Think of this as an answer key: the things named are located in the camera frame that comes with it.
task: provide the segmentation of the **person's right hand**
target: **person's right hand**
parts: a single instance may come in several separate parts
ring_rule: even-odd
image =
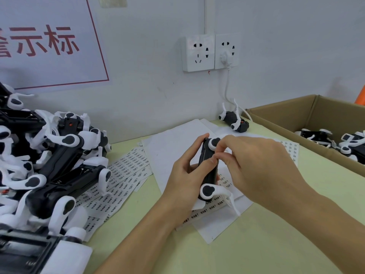
[[[227,147],[232,154],[224,152]],[[227,135],[217,144],[213,157],[227,165],[236,188],[274,213],[301,206],[317,194],[285,147],[272,139]]]

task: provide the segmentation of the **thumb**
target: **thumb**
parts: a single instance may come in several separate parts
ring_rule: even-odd
[[[218,152],[213,155],[213,158],[221,160],[225,163],[232,176],[234,184],[242,180],[241,167],[233,155],[226,152]]]
[[[191,174],[201,183],[204,177],[217,166],[217,159],[210,158],[203,161]]]

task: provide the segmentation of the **white cord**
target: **white cord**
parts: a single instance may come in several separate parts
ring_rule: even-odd
[[[235,105],[235,103],[231,102],[228,98],[227,98],[227,91],[228,91],[228,84],[229,84],[229,70],[230,68],[227,67],[227,82],[226,82],[226,90],[225,90],[225,99],[230,102],[232,105]],[[253,122],[251,116],[249,115],[249,113],[244,110],[243,108],[241,108],[240,106],[238,106],[241,110],[244,111],[244,113],[248,116],[248,118]]]

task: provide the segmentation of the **table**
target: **table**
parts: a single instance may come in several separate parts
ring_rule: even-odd
[[[218,120],[213,123],[225,125]],[[250,123],[249,132],[285,139],[255,123]],[[129,152],[141,139],[113,144],[109,160],[114,161]],[[300,147],[298,168],[317,192],[331,198],[351,216],[365,223],[364,177],[304,147]],[[87,243],[94,252],[85,274],[96,270],[160,196],[152,175]],[[260,205],[253,204],[210,245],[191,225],[178,232],[173,231],[152,273],[334,274],[340,271],[292,226]]]

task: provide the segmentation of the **white wall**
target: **white wall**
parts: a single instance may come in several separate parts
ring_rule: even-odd
[[[221,113],[225,70],[183,73],[178,39],[204,32],[204,0],[89,0],[112,84],[42,93],[28,107],[87,112],[112,143]],[[255,107],[307,94],[354,101],[365,84],[362,0],[216,0],[216,32],[242,32],[229,96]]]

